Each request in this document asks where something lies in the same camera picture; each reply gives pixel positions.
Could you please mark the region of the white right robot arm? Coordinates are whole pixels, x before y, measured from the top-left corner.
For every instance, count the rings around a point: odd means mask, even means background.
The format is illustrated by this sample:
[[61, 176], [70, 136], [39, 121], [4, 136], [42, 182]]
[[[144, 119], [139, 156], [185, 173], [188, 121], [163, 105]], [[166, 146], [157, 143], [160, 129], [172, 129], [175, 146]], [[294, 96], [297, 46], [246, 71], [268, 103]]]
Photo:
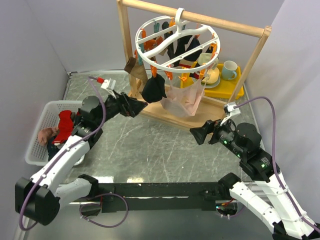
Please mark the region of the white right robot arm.
[[221, 124], [220, 120], [208, 120], [201, 127], [191, 128], [198, 145], [208, 134], [210, 144], [221, 143], [236, 157], [242, 170], [259, 186], [269, 202], [251, 191], [233, 173], [219, 180], [219, 195], [223, 199], [236, 199], [257, 216], [272, 233], [274, 240], [313, 240], [320, 237], [320, 225], [311, 220], [299, 206], [283, 180], [278, 166], [273, 166], [272, 156], [260, 147], [261, 135], [251, 123], [236, 125], [231, 119]]

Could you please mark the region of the black sock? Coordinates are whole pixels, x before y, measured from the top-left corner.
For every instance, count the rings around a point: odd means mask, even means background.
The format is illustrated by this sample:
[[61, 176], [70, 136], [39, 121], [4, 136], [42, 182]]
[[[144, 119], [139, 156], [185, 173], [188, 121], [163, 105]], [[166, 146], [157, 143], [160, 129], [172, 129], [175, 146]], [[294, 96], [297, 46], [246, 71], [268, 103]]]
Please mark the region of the black sock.
[[149, 78], [141, 92], [142, 98], [147, 103], [155, 103], [167, 98], [165, 90], [165, 79], [159, 75]]

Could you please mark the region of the brown ribbed sock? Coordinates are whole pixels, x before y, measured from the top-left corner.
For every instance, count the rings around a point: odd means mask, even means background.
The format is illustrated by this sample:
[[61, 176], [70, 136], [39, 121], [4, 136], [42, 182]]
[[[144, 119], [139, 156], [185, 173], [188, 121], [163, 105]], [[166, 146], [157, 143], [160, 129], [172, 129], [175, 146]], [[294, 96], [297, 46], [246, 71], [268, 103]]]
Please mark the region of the brown ribbed sock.
[[131, 76], [141, 80], [144, 85], [147, 83], [148, 76], [144, 64], [139, 64], [139, 61], [135, 57], [128, 59], [124, 70]]

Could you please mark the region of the red sock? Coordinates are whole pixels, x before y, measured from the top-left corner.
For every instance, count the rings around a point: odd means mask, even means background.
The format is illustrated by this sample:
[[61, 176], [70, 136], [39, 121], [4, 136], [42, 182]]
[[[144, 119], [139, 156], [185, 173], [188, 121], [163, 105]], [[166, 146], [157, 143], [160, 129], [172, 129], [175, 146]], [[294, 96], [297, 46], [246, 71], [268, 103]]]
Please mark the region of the red sock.
[[72, 113], [70, 110], [63, 110], [59, 113], [58, 134], [52, 141], [55, 146], [64, 144], [71, 135], [74, 129], [74, 123], [71, 118]]

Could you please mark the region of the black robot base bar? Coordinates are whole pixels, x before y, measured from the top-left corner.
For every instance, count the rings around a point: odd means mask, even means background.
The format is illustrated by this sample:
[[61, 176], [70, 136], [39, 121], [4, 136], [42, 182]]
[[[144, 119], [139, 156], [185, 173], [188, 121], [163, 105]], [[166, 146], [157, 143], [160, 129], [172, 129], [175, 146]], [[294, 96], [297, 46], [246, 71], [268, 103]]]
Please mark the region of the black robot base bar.
[[218, 182], [100, 183], [94, 195], [76, 200], [102, 204], [103, 213], [118, 211], [215, 211], [217, 202], [230, 200]]

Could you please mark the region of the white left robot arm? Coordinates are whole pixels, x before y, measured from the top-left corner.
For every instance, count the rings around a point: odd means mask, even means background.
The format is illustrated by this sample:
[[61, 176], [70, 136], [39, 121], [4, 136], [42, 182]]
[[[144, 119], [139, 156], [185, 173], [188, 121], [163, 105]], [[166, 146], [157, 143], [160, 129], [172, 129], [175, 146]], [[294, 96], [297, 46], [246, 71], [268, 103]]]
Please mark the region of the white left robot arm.
[[65, 205], [80, 198], [94, 201], [99, 195], [96, 178], [82, 174], [65, 186], [60, 185], [62, 180], [99, 140], [106, 121], [118, 114], [134, 118], [147, 106], [147, 102], [124, 92], [114, 91], [106, 100], [98, 96], [85, 98], [78, 110], [79, 120], [59, 152], [31, 178], [22, 177], [16, 182], [15, 211], [19, 214], [19, 227], [26, 230], [24, 217], [46, 226]]

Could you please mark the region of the white round clip hanger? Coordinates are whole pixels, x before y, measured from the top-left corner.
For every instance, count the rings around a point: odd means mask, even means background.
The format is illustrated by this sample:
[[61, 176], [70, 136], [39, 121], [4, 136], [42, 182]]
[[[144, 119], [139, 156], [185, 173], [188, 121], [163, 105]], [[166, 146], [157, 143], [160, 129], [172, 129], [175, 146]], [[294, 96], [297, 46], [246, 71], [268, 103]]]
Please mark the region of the white round clip hanger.
[[[216, 65], [221, 50], [221, 41], [216, 31], [209, 25], [199, 23], [197, 27], [191, 27], [190, 20], [182, 17], [184, 8], [178, 8], [174, 17], [162, 15], [142, 24], [135, 34], [135, 47], [139, 60], [143, 60], [152, 68], [174, 73], [204, 72]], [[177, 47], [178, 39], [192, 35], [199, 40], [200, 45], [192, 50], [170, 59], [166, 49], [173, 44]], [[144, 50], [144, 43], [148, 40], [162, 37], [163, 41], [151, 50]], [[212, 53], [211, 60], [199, 65], [196, 61], [187, 61], [183, 58], [202, 49], [202, 53]]]

